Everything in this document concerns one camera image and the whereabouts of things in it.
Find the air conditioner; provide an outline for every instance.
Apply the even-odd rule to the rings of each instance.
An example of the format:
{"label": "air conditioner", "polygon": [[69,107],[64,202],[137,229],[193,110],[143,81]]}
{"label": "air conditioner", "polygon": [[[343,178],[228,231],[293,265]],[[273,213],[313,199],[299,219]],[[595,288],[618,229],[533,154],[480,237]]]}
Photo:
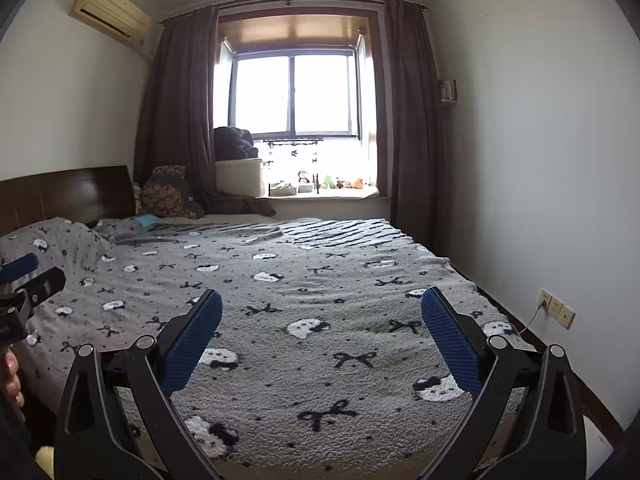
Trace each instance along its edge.
{"label": "air conditioner", "polygon": [[151,18],[129,0],[76,0],[70,16],[139,49]]}

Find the patterned pillow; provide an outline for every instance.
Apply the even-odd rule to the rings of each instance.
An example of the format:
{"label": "patterned pillow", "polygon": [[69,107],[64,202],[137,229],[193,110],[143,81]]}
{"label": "patterned pillow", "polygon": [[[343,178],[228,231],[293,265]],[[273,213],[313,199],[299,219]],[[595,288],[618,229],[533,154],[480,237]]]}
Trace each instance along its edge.
{"label": "patterned pillow", "polygon": [[175,175],[180,178],[184,178],[186,176],[187,167],[186,166],[178,166],[174,164],[172,166],[156,166],[154,168],[153,174],[167,174],[167,175]]}
{"label": "patterned pillow", "polygon": [[[182,168],[176,171],[156,171],[159,168]],[[180,176],[184,166],[159,166],[142,188],[143,214],[161,218],[182,216],[196,219],[204,216],[202,206],[193,201],[189,183]]]}

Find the pillow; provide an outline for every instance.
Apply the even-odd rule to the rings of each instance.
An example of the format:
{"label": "pillow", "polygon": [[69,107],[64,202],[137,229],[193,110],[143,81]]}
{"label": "pillow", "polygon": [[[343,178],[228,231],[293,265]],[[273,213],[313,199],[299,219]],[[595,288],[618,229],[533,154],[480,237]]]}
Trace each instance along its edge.
{"label": "pillow", "polygon": [[33,278],[43,270],[58,266],[68,280],[74,274],[90,272],[113,246],[86,225],[63,218],[37,222],[0,237],[0,263],[7,264],[28,253],[40,261],[38,270],[29,277],[12,283],[8,288]]}
{"label": "pillow", "polygon": [[[178,168],[178,170],[160,170],[161,168]],[[201,218],[204,216],[202,206],[193,201],[191,186],[180,176],[180,168],[184,166],[159,166],[156,168],[142,188],[142,214],[151,214],[160,218],[184,216]]]}
{"label": "pillow", "polygon": [[179,176],[180,178],[184,178],[186,176],[187,172],[187,167],[186,166],[178,166],[178,165],[172,165],[172,166],[156,166],[154,168],[154,172],[152,174],[167,174],[167,175],[175,175],[175,176]]}

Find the human hand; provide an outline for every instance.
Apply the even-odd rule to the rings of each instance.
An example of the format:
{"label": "human hand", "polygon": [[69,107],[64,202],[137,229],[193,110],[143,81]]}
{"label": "human hand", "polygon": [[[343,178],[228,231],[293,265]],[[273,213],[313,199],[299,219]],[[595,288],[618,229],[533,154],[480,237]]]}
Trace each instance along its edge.
{"label": "human hand", "polygon": [[18,408],[24,406],[24,397],[20,392],[20,379],[18,379],[18,359],[15,357],[15,354],[11,351],[11,348],[6,349],[6,353],[4,354],[4,370],[7,373],[5,389],[7,395],[11,397]]}

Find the wooden headboard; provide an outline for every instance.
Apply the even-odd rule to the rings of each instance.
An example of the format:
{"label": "wooden headboard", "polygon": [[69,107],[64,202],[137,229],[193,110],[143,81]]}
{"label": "wooden headboard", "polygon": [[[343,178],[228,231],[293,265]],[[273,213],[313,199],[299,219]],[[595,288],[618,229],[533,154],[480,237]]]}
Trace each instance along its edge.
{"label": "wooden headboard", "polygon": [[49,218],[91,224],[135,213],[126,166],[56,171],[0,182],[0,236]]}

